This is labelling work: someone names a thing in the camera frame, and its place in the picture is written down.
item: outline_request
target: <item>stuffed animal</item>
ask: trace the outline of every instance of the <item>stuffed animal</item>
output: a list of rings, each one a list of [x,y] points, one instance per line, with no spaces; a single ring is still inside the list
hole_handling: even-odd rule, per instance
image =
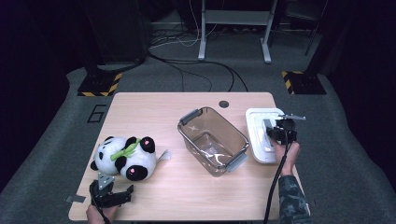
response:
[[[116,158],[115,166],[119,173],[132,181],[149,178],[157,165],[154,140],[148,136],[129,138],[125,149],[113,157]]]
[[[105,175],[114,175],[118,172],[116,161],[111,160],[111,156],[125,148],[126,139],[123,137],[108,137],[105,142],[99,145],[93,155],[91,169],[99,170]]]

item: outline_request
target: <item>table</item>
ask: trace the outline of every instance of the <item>table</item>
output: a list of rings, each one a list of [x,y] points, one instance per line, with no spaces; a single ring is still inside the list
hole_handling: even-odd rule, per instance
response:
[[[229,106],[220,107],[220,101],[227,101]],[[134,184],[132,200],[119,209],[116,220],[263,220],[277,166],[255,161],[248,149],[248,159],[236,170],[212,176],[186,149],[177,130],[180,118],[204,106],[214,108],[248,137],[246,111],[276,105],[268,92],[117,93],[78,188],[77,195],[86,199],[72,204],[69,218],[86,220],[85,211],[91,202],[89,185],[97,178],[97,172],[90,168],[96,146],[110,135],[148,135],[155,141],[157,157],[169,149],[172,158],[159,161],[147,180],[131,182],[115,175],[113,192],[125,191]],[[278,213],[276,187],[269,218],[277,219]]]
[[[242,25],[264,25],[265,35],[260,38],[262,55],[265,63],[271,63],[270,51],[268,49],[268,37],[271,32],[272,22],[275,16],[277,0],[273,0],[270,11],[233,11],[233,10],[207,10],[206,0],[202,0],[202,34],[198,53],[198,60],[205,59],[206,51],[206,24],[242,24]]]

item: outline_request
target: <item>chair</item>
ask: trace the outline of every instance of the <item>chair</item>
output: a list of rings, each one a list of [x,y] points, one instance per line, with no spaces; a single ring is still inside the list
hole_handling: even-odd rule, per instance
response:
[[[285,3],[285,6],[283,6],[283,9],[281,8],[280,10],[283,11],[282,17],[285,19],[288,19],[290,21],[297,21],[300,23],[306,23],[312,25],[313,30],[311,30],[311,39],[309,41],[308,48],[306,49],[305,55],[308,54],[309,49],[311,48],[312,42],[314,41],[315,34],[317,33],[317,29],[320,25],[320,20],[323,17],[324,11],[326,9],[328,0],[323,1],[290,1],[286,0],[287,2]],[[273,32],[272,40],[270,43],[270,46],[272,46],[277,28],[280,24],[280,19],[276,23],[276,27]]]

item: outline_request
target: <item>camouflage sleeve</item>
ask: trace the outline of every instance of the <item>camouflage sleeve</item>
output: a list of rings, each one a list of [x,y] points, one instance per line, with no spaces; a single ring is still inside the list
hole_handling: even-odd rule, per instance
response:
[[[281,224],[312,224],[305,196],[293,175],[284,175],[278,180],[279,219]]]

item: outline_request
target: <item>human hand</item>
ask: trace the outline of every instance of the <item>human hand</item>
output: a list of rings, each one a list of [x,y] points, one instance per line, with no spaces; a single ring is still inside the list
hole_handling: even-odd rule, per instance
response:
[[[113,222],[114,216],[116,215],[118,206],[112,206],[108,208],[103,208],[103,214],[110,220],[110,222]],[[103,220],[103,217],[100,215],[99,211],[96,209],[95,206],[89,205],[87,209],[87,219],[89,224],[103,224],[105,221]]]
[[[286,146],[280,145],[276,140],[271,139],[271,144],[274,146],[276,162],[280,163],[285,155]],[[297,142],[291,143],[290,149],[287,154],[285,163],[283,164],[280,175],[293,175],[293,167],[297,161],[298,154],[300,153],[300,144]]]

